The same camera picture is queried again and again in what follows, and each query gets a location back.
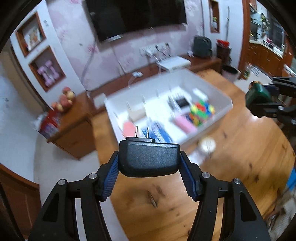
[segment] wooden framed shelf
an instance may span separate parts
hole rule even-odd
[[[219,3],[214,0],[209,0],[209,7],[211,33],[220,33]]]
[[[16,30],[16,36],[25,57],[46,39],[37,12]]]
[[[45,92],[66,77],[50,46],[29,64],[29,68]]]

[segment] wall outlet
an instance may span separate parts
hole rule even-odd
[[[165,49],[168,49],[168,46],[167,46],[167,43],[165,42],[162,42],[162,43],[156,43],[156,44],[151,44],[151,45],[148,45],[148,46],[145,46],[145,47],[141,47],[139,48],[140,49],[140,55],[141,56],[145,56],[147,51],[150,51],[153,55],[155,54],[162,54],[160,53],[157,48],[161,51],[161,52],[164,52]]]

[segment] storage box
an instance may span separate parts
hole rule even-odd
[[[215,108],[215,114],[197,127],[197,131],[186,134],[173,123],[174,113],[169,104],[171,96],[184,96],[189,102],[200,101],[194,94],[197,88],[206,94]],[[216,87],[187,69],[171,73],[162,73],[126,87],[105,100],[105,106],[118,143],[124,140],[123,123],[128,120],[128,110],[146,109],[147,117],[137,122],[139,130],[146,128],[150,120],[159,121],[174,143],[184,149],[196,142],[217,126],[219,121],[232,109],[231,99]]]

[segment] green bottle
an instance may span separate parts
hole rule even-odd
[[[250,109],[252,104],[272,103],[272,98],[267,89],[259,81],[250,83],[249,91],[246,94],[246,107]]]

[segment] pink dumbbell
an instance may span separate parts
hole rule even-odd
[[[44,80],[45,80],[45,85],[47,87],[51,86],[54,81],[47,75],[46,73],[46,68],[44,66],[41,66],[38,70],[37,70],[38,74],[42,75]]]
[[[53,78],[55,80],[57,80],[59,78],[59,73],[56,72],[56,70],[54,69],[53,65],[52,65],[52,61],[51,60],[48,60],[46,61],[45,65],[52,71],[52,74],[53,74]]]

